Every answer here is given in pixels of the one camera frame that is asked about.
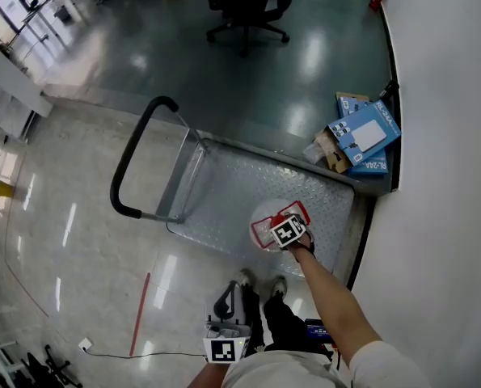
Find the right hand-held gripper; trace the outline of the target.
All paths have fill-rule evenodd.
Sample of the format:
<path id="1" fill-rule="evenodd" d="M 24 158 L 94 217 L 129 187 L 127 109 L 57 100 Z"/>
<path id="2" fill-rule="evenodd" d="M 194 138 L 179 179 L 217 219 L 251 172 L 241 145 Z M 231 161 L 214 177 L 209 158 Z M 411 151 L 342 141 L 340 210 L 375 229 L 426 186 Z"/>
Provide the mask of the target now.
<path id="1" fill-rule="evenodd" d="M 314 254 L 314 237 L 297 213 L 285 213 L 283 219 L 270 229 L 270 234 L 282 250 L 301 248 Z"/>

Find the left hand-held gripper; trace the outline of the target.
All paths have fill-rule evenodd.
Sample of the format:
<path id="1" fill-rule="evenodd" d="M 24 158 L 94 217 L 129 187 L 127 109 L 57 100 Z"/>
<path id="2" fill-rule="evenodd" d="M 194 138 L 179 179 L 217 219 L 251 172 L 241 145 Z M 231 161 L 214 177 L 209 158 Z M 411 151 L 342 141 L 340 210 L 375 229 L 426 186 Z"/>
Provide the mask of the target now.
<path id="1" fill-rule="evenodd" d="M 246 322 L 242 286 L 232 280 L 213 305 L 219 319 L 205 324 L 203 343 L 207 361 L 212 364 L 231 365 L 245 357 L 251 338 L 251 328 Z"/>

